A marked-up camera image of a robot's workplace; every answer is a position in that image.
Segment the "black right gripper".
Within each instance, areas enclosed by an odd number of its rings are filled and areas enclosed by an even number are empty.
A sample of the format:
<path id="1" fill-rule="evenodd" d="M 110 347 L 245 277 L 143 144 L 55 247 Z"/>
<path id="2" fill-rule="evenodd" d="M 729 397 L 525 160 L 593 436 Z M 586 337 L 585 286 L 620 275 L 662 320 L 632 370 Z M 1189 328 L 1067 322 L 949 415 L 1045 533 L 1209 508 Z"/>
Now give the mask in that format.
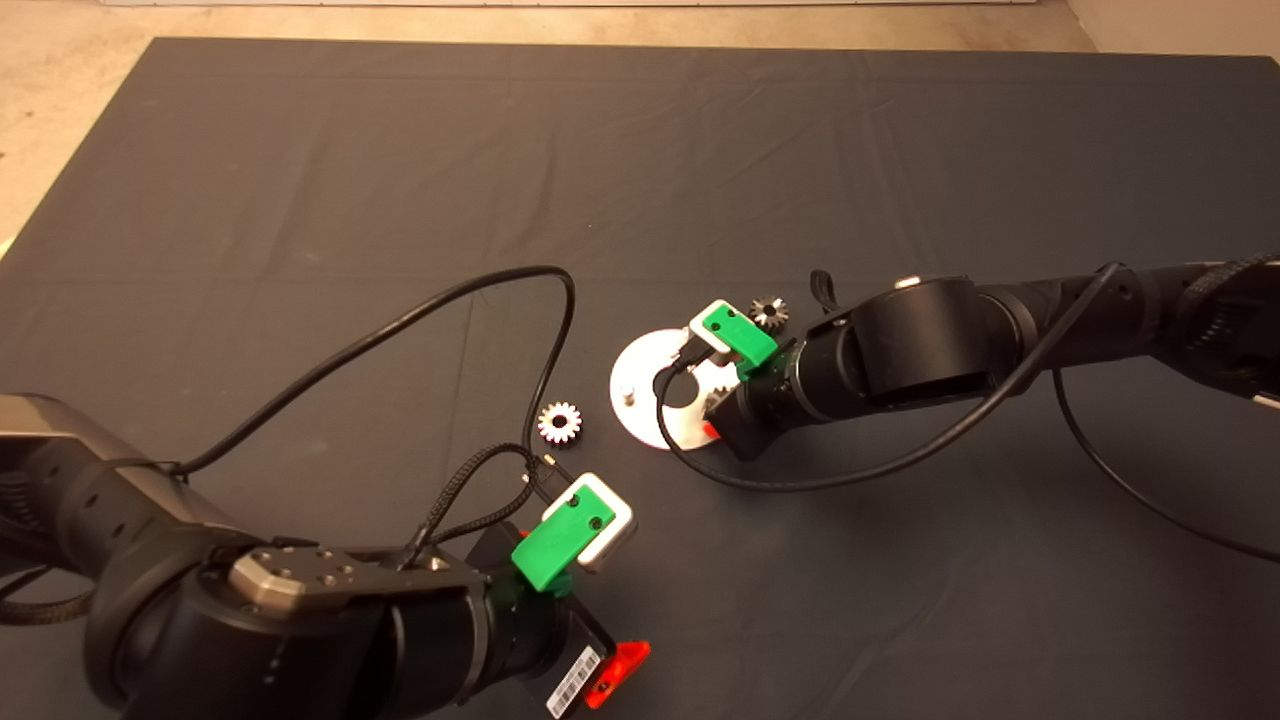
<path id="1" fill-rule="evenodd" d="M 719 439 L 742 461 L 759 459 L 783 433 L 772 386 L 735 386 L 713 389 L 705 401 L 701 432 Z"/>

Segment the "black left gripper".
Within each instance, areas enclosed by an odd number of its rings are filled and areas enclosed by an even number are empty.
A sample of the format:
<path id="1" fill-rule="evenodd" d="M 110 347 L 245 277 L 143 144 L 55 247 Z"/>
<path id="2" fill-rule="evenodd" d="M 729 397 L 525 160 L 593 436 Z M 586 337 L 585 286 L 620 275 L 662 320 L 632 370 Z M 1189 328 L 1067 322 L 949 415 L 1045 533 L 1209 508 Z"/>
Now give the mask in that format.
<path id="1" fill-rule="evenodd" d="M 536 719 L 599 710 L 652 653 L 648 641 L 614 641 L 573 593 L 532 588 L 511 559 L 522 536 L 509 523 L 485 529 L 466 556 L 480 571 L 485 644 L 465 697 L 517 683 Z"/>

